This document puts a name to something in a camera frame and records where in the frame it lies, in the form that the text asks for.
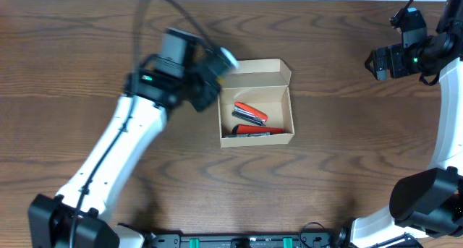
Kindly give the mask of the red stapler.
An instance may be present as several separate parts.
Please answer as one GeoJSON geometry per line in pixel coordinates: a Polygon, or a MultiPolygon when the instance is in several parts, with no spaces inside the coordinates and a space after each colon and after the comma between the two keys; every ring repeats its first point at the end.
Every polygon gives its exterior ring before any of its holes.
{"type": "Polygon", "coordinates": [[[258,126],[264,126],[268,121],[268,116],[265,113],[241,102],[236,102],[234,104],[234,110],[231,114],[234,117],[248,121],[258,126]]]}

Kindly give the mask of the cardboard box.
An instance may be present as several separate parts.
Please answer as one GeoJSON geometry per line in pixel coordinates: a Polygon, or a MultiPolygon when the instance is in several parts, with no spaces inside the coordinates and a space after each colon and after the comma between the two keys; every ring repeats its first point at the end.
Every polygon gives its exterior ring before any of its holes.
{"type": "Polygon", "coordinates": [[[289,83],[292,71],[281,59],[243,60],[228,74],[218,97],[218,124],[221,147],[248,147],[288,144],[293,138],[294,122],[289,83]],[[234,104],[245,103],[268,116],[262,127],[284,130],[264,137],[224,138],[238,124],[258,126],[232,116],[234,104]]]}

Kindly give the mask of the red utility knife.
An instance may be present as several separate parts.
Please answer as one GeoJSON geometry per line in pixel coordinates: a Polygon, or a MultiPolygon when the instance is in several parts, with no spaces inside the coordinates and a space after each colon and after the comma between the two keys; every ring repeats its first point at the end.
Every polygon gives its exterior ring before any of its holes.
{"type": "Polygon", "coordinates": [[[283,134],[284,130],[275,127],[262,127],[262,126],[250,126],[244,124],[236,125],[232,131],[232,134],[283,134]]]}

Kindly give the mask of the green black whiteboard marker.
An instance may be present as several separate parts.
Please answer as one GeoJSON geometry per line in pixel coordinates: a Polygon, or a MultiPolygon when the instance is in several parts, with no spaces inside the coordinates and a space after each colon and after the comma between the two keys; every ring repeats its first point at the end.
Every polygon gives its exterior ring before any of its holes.
{"type": "Polygon", "coordinates": [[[254,134],[230,134],[225,136],[224,138],[240,138],[240,137],[264,137],[264,136],[270,136],[270,132],[264,132],[264,133],[254,133],[254,134]]]}

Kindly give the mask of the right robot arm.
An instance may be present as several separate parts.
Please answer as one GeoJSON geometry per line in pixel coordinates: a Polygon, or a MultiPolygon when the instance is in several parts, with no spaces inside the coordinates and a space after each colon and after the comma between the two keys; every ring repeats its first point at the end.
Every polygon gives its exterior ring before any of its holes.
{"type": "Polygon", "coordinates": [[[418,75],[440,92],[428,167],[395,184],[388,204],[356,218],[339,235],[344,247],[419,247],[420,239],[462,236],[462,0],[446,0],[430,35],[407,3],[390,19],[399,43],[371,51],[365,68],[377,81],[418,75]]]}

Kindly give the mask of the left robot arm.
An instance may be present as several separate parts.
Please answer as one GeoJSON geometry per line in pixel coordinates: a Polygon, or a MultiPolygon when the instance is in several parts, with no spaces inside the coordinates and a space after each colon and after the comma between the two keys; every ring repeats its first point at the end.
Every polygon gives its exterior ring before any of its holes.
{"type": "Polygon", "coordinates": [[[227,49],[169,28],[161,52],[135,58],[116,110],[78,172],[54,197],[39,194],[27,215],[34,247],[149,247],[154,235],[110,226],[119,195],[142,154],[183,102],[202,111],[221,77],[239,66],[227,49]]]}

